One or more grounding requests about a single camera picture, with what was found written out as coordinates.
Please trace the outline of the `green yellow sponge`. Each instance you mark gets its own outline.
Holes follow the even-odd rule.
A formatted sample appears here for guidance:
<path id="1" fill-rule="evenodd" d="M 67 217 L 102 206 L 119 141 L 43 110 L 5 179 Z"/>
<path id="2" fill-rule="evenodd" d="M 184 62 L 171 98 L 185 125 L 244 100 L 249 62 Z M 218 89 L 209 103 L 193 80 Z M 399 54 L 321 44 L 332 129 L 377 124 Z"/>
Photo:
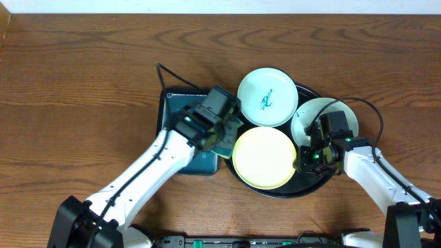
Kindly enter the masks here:
<path id="1" fill-rule="evenodd" d="M 237 115 L 232 115 L 226 121 L 222 122 L 220 125 L 220 133 L 211 151 L 222 158 L 230 159 L 236 143 L 238 128 L 242 125 L 243 122 Z"/>

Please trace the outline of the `white plate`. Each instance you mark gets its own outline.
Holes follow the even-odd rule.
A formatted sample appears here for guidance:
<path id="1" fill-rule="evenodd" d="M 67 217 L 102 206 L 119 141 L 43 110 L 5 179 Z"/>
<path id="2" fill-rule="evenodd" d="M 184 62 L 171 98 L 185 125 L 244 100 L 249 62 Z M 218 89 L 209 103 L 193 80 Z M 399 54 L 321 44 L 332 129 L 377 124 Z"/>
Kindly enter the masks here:
<path id="1" fill-rule="evenodd" d="M 313 117 L 317 115 L 317 113 L 324 107 L 326 104 L 334 101 L 332 98 L 316 98 L 306 103 L 303 103 L 294 114 L 291 120 L 291 134 L 294 138 L 294 142 L 298 147 L 305 145 L 310 146 L 310 141 L 305 134 L 305 128 L 309 127 L 311 124 Z M 353 132 L 354 136 L 358 136 L 359 126 L 356 115 L 351 110 L 349 106 L 347 106 L 343 102 L 337 102 L 333 105 L 327 107 L 323 114 L 327 112 L 336 112 L 343 111 L 347 118 L 349 129 Z"/>

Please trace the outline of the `yellow plate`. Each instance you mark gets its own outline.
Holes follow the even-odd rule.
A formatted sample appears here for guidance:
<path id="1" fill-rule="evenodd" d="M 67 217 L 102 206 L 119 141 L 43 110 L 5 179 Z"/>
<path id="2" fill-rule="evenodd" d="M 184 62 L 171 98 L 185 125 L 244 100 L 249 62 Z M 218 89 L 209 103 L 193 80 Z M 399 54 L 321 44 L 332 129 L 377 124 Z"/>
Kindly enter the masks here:
<path id="1" fill-rule="evenodd" d="M 296 172 L 297 152 L 290 138 L 272 127 L 254 127 L 237 139 L 232 153 L 234 171 L 256 189 L 275 189 Z"/>

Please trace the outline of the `pale green plate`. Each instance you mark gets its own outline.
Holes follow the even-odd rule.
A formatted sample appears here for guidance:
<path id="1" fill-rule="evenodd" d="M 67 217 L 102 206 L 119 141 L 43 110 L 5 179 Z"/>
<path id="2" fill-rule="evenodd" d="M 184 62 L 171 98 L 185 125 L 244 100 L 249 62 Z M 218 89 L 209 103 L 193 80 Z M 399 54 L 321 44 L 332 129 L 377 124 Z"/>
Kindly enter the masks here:
<path id="1" fill-rule="evenodd" d="M 238 86 L 237 97 L 243 116 L 263 127 L 286 123 L 299 102 L 294 81 L 275 68 L 259 68 L 247 74 Z"/>

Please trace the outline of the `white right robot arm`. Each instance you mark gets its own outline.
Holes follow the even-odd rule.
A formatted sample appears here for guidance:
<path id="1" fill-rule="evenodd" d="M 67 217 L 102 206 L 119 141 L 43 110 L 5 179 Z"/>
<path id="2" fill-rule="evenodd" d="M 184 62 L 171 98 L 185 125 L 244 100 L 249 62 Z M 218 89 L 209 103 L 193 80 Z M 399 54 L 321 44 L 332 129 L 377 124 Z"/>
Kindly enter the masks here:
<path id="1" fill-rule="evenodd" d="M 439 247 L 440 200 L 418 189 L 365 137 L 335 139 L 300 146 L 296 169 L 308 174 L 346 174 L 356 181 L 385 215 L 383 235 L 350 231 L 348 247 Z"/>

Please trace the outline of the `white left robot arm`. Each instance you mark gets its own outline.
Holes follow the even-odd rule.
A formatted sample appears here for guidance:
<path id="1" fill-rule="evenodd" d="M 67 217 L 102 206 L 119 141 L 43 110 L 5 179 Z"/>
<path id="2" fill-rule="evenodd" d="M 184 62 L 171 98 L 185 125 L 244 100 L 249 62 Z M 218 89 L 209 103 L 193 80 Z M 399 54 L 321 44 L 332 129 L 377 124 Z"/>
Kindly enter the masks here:
<path id="1" fill-rule="evenodd" d="M 235 137 L 237 103 L 199 103 L 173 113 L 151 146 L 119 177 L 81 202 L 68 197 L 58 208 L 49 247 L 151 247 L 147 234 L 132 226 L 146 202 L 196 150 L 232 155 L 220 147 Z"/>

